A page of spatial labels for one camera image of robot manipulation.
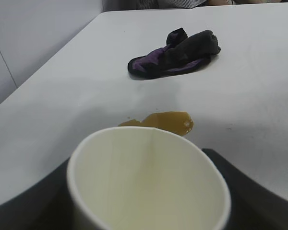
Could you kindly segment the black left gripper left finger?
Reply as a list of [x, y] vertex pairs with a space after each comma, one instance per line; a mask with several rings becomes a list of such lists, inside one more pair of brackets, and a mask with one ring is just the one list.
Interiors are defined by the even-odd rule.
[[66, 183], [66, 160], [40, 182], [0, 205], [0, 230], [24, 230], [51, 203]]

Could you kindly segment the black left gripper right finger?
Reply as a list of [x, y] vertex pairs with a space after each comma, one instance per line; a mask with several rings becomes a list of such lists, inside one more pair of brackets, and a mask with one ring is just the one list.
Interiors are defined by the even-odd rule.
[[228, 184], [232, 208], [227, 230], [288, 230], [288, 201], [264, 188], [213, 149], [202, 151]]

